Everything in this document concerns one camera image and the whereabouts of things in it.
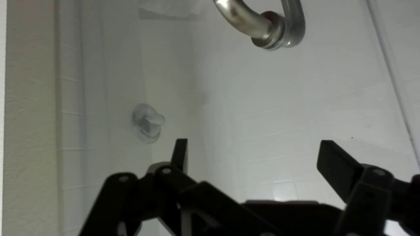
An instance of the metal hook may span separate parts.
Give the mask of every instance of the metal hook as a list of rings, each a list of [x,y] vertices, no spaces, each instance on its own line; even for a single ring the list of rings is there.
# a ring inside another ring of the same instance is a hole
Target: metal hook
[[[275,12],[259,15],[243,0],[213,0],[223,18],[250,36],[257,48],[276,50],[298,45],[306,32],[301,0],[282,0],[285,18]]]

